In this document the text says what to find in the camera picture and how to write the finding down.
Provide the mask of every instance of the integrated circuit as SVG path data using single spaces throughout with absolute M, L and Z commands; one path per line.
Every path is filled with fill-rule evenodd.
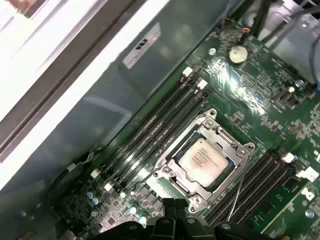
M 228 166 L 224 158 L 204 138 L 199 138 L 182 156 L 178 164 L 191 182 L 209 187 Z

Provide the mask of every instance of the motherboard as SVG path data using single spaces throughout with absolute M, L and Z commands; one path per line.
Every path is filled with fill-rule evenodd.
M 320 92 L 235 22 L 210 33 L 53 209 L 79 237 L 163 198 L 274 239 L 320 239 Z

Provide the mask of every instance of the label sticker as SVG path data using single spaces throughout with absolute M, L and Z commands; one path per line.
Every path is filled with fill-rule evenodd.
M 131 69 L 160 36 L 160 23 L 157 22 L 124 58 L 123 64 Z

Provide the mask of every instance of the cpu socket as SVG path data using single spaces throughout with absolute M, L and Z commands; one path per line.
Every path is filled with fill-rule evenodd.
M 146 183 L 165 178 L 189 200 L 189 212 L 208 208 L 242 172 L 255 145 L 242 145 L 216 122 L 217 111 L 197 116 L 158 159 Z

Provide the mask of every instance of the capacitor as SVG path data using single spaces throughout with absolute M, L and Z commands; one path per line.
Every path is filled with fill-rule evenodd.
M 92 191 L 88 191 L 86 194 L 85 194 L 85 197 L 89 200 L 91 200 L 93 197 L 94 197 L 94 193 Z
M 124 199 L 127 196 L 127 194 L 123 191 L 120 193 L 120 198 Z
M 129 213 L 131 213 L 133 215 L 136 214 L 137 208 L 138 208 L 137 204 L 132 204 L 131 207 L 129 208 Z
M 315 213 L 313 211 L 311 211 L 310 209 L 308 209 L 307 211 L 305 211 L 305 216 L 308 219 L 313 219 L 315 217 Z
M 141 213 L 139 217 L 139 223 L 145 225 L 147 223 L 147 214 L 145 212 Z
M 229 51 L 228 58 L 232 65 L 240 65 L 248 59 L 248 50 L 244 46 L 233 46 Z
M 298 89 L 303 89 L 305 87 L 305 82 L 301 79 L 298 79 L 294 82 L 294 85 L 298 88 Z
M 91 217 L 95 218 L 96 216 L 98 216 L 98 213 L 96 211 L 92 211 L 91 212 Z
M 101 197 L 96 196 L 96 197 L 92 198 L 91 201 L 92 201 L 92 204 L 93 204 L 93 205 L 97 205 L 98 203 L 101 202 Z

